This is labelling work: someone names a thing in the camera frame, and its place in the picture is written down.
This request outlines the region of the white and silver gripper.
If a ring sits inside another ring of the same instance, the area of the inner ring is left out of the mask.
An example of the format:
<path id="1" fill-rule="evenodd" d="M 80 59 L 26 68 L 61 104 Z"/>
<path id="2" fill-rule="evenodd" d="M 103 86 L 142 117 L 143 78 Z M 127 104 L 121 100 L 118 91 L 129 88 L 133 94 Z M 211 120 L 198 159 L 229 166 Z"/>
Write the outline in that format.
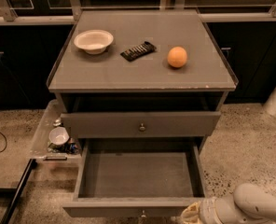
<path id="1" fill-rule="evenodd" d="M 216 198 L 204 199 L 188 206 L 181 214 L 183 224 L 221 224 L 216 213 Z"/>

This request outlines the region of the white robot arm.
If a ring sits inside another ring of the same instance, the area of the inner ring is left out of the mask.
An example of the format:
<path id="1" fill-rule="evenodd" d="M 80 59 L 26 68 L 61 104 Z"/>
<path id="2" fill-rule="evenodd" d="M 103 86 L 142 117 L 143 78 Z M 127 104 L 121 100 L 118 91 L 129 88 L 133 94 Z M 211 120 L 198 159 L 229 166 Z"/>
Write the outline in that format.
<path id="1" fill-rule="evenodd" d="M 276 224 L 276 197 L 244 183 L 221 198 L 205 198 L 181 214 L 183 224 Z"/>

